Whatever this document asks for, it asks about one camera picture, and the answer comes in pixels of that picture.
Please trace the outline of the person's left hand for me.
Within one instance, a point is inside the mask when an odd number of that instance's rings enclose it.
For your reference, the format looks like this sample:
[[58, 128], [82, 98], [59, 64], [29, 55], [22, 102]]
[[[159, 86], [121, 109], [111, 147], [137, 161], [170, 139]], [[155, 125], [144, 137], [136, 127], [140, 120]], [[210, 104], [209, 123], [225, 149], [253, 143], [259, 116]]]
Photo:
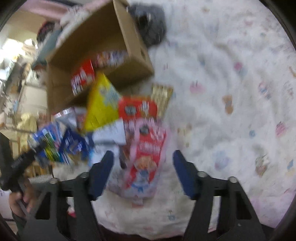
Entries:
[[12, 192], [9, 195], [9, 205], [13, 214], [21, 218], [27, 218], [36, 204], [36, 192], [29, 179], [23, 181], [24, 192]]

